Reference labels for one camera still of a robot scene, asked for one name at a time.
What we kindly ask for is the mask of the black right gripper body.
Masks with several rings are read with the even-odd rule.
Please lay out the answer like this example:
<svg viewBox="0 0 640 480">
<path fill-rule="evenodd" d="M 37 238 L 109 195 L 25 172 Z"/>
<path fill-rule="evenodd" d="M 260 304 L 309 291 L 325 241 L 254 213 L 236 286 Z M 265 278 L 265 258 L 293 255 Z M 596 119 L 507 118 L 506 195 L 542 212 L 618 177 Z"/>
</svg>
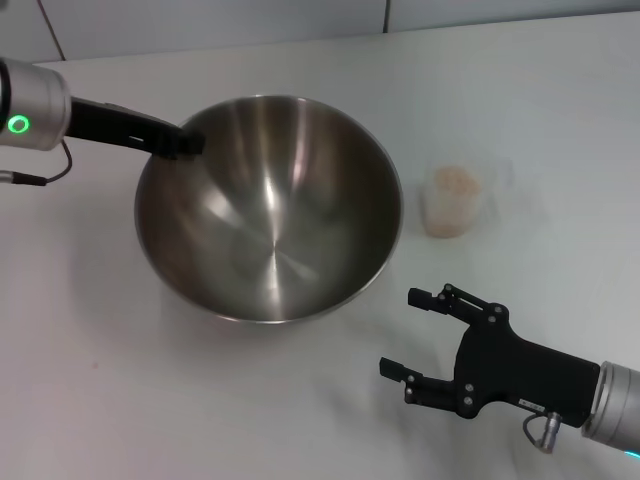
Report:
<svg viewBox="0 0 640 480">
<path fill-rule="evenodd" d="M 490 304 L 453 307 L 453 316 L 469 325 L 454 365 L 456 414 L 476 417 L 492 402 L 537 413 L 557 413 L 562 422 L 581 427 L 590 415 L 599 366 L 520 338 L 509 312 Z"/>
</svg>

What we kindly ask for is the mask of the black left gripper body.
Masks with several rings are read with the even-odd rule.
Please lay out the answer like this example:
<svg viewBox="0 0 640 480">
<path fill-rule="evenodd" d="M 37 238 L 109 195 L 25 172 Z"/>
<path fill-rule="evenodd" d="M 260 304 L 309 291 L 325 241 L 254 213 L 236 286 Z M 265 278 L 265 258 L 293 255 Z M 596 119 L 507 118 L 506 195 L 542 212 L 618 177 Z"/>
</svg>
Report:
<svg viewBox="0 0 640 480">
<path fill-rule="evenodd" d="M 118 105 L 71 98 L 68 137 L 150 153 L 169 144 L 170 129 L 167 122 Z"/>
</svg>

